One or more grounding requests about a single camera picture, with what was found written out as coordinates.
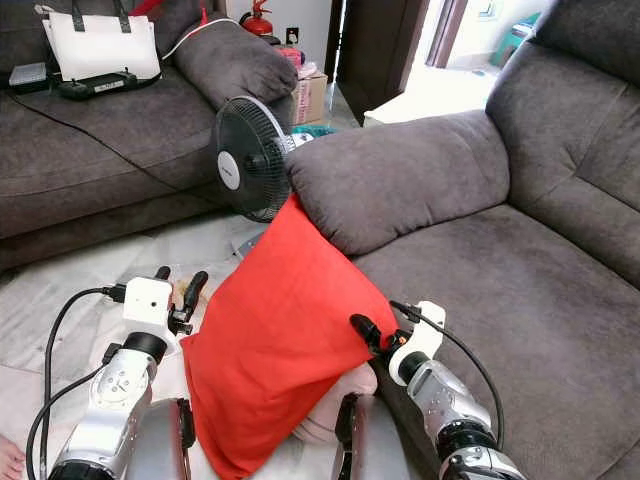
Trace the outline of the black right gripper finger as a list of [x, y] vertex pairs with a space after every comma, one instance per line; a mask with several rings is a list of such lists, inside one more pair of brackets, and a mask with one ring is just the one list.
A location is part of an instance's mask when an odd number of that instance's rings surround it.
[[356, 330], [361, 342], [366, 344], [369, 351], [387, 351], [388, 335], [381, 332], [378, 324], [374, 320], [362, 314], [349, 316], [349, 324]]

